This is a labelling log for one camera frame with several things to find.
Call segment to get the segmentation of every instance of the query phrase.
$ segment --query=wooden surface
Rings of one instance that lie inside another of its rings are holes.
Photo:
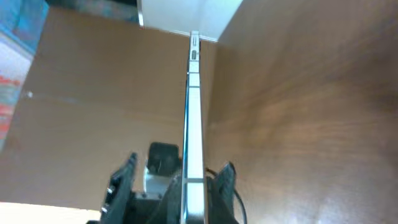
[[[249,223],[398,220],[397,1],[243,1],[218,43],[206,163]]]
[[[99,210],[133,151],[142,190],[150,143],[182,149],[188,48],[188,37],[51,8],[0,154],[0,201]],[[206,118],[215,45],[201,49]]]

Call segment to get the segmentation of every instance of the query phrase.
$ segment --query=white wall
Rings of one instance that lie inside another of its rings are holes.
[[[141,0],[145,27],[218,40],[242,0]]]

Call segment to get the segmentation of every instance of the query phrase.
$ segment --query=wood grain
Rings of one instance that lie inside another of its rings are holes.
[[[396,223],[397,1],[243,1],[216,56],[206,163],[249,223]]]
[[[182,149],[189,39],[51,8],[0,156],[0,201],[99,210],[111,173],[153,141]],[[202,42],[206,118],[215,45]]]

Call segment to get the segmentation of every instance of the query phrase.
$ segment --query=brown wooden panel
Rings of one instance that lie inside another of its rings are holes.
[[[189,40],[51,8],[0,156],[0,201],[98,210],[129,153],[182,145]],[[203,42],[204,116],[215,45]]]
[[[206,163],[249,223],[398,219],[397,1],[243,1],[221,36]]]

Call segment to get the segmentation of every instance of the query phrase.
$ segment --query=black cable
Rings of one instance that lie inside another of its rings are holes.
[[[217,172],[216,171],[214,171],[212,169],[209,169],[207,167],[206,167],[206,172],[210,173],[214,177],[217,176]],[[238,191],[236,189],[234,189],[234,194],[235,194],[236,199],[238,200],[239,205],[241,206],[242,216],[243,216],[243,224],[248,224],[248,216],[246,215],[246,209],[244,207],[243,200],[242,200],[240,194],[238,193]]]

